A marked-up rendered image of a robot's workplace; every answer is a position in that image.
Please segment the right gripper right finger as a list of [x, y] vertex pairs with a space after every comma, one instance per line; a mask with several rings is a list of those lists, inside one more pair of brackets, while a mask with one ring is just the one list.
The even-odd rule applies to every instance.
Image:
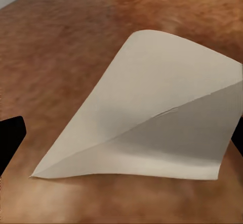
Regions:
[[243, 117], [240, 119], [231, 139], [243, 155]]

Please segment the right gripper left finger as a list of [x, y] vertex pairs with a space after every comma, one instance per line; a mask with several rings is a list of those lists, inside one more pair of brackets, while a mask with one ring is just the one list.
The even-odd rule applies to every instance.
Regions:
[[25, 136], [26, 127], [22, 116], [0, 121], [0, 176]]

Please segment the paper coffee filter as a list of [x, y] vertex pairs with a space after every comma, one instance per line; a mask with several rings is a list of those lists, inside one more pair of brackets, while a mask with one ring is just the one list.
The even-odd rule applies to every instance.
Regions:
[[133, 32], [31, 176], [215, 180], [243, 116], [243, 64], [175, 34]]

